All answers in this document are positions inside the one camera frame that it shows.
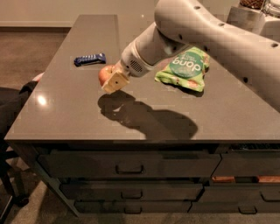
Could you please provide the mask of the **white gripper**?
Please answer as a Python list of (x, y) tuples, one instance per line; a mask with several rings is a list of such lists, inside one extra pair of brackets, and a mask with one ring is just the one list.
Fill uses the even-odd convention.
[(154, 48), (141, 41), (133, 40), (122, 52), (119, 64), (122, 71), (115, 66), (110, 78), (101, 86), (101, 89), (112, 94), (130, 83), (128, 76), (142, 77), (154, 68)]

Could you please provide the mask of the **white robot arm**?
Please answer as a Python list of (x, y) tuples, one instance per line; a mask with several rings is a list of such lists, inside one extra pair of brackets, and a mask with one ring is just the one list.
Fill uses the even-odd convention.
[(224, 23), (197, 0), (159, 0), (154, 22), (103, 71), (101, 88), (111, 94), (142, 77), (160, 61), (196, 46), (280, 111), (280, 42)]

